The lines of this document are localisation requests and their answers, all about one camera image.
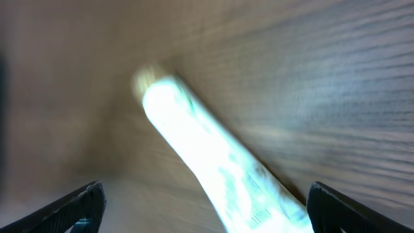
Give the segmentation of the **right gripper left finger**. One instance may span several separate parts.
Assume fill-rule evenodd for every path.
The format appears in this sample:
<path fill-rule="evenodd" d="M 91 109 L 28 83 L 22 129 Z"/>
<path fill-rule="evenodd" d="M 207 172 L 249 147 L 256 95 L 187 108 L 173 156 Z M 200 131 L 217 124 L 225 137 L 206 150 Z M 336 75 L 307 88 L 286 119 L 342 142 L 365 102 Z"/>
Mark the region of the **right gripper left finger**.
<path fill-rule="evenodd" d="M 101 181 L 93 181 L 1 228 L 1 233 L 97 233 L 106 208 Z"/>

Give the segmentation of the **white tube gold cap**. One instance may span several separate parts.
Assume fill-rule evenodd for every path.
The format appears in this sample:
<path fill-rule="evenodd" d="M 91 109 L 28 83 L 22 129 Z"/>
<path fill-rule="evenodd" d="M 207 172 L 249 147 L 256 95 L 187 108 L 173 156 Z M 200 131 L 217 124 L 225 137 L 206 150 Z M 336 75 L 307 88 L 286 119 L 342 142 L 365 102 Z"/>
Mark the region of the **white tube gold cap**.
<path fill-rule="evenodd" d="M 151 64 L 133 76 L 148 120 L 200 182 L 227 232 L 312 232 L 299 202 L 172 72 Z"/>

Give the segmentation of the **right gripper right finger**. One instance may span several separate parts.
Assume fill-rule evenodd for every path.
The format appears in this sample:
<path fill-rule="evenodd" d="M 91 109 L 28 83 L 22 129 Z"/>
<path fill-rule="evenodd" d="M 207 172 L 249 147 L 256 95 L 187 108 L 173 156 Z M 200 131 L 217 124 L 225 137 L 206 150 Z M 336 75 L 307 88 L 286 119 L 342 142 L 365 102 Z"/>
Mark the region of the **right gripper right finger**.
<path fill-rule="evenodd" d="M 315 233 L 413 233 L 319 181 L 310 187 L 306 208 Z"/>

